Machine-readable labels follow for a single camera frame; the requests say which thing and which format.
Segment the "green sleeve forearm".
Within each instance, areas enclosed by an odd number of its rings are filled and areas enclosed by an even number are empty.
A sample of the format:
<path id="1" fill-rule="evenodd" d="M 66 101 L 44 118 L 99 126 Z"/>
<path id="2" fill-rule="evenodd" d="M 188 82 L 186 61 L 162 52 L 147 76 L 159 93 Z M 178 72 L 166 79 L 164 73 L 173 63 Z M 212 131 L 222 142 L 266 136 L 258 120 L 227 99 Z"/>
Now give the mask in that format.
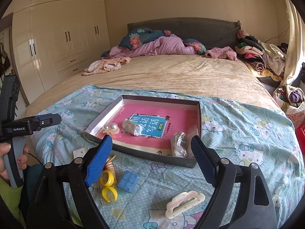
<path id="1" fill-rule="evenodd" d="M 27 166 L 24 173 L 24 185 L 13 188 L 5 168 L 1 168 L 1 197 L 14 218 L 26 228 L 28 208 L 34 195 L 35 186 L 43 169 L 42 164 Z"/>

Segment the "left hand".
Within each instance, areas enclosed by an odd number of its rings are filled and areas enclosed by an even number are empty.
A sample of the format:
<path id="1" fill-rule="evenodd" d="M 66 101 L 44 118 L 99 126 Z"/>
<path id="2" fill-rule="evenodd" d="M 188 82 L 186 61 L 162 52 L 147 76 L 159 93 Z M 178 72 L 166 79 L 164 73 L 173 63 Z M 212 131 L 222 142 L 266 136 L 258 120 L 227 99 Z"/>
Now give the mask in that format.
<path id="1" fill-rule="evenodd" d="M 4 164 L 4 155 L 8 154 L 8 152 L 11 149 L 11 145 L 9 143 L 1 143 L 0 146 L 0 173 L 1 173 L 1 178 L 6 182 L 10 183 L 9 177 L 7 174 L 7 171 L 5 169 L 5 164 Z M 25 170 L 27 167 L 27 155 L 30 151 L 27 145 L 24 146 L 23 149 L 23 155 L 19 156 L 17 163 L 18 163 L 18 168 L 20 170 Z"/>

